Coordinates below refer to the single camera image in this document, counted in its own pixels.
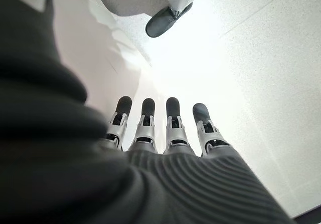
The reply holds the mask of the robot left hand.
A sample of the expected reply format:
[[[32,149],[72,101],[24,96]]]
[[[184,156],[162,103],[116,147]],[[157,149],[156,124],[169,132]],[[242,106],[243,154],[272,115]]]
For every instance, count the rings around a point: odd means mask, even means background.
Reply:
[[[1,223],[293,223],[202,103],[193,107],[201,157],[173,97],[165,152],[150,136],[150,98],[123,151],[131,99],[109,123],[86,106],[53,19],[53,0],[1,0]]]

